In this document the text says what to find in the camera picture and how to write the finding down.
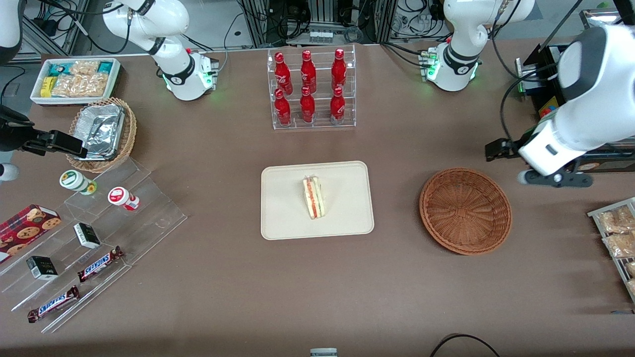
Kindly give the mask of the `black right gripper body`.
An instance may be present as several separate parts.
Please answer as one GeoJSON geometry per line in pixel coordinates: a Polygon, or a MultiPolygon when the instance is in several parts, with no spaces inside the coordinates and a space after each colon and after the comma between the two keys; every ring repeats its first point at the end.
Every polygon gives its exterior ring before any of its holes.
{"type": "Polygon", "coordinates": [[[37,138],[34,123],[25,115],[6,106],[0,111],[0,151],[10,152],[22,148],[30,140],[37,138]]]}

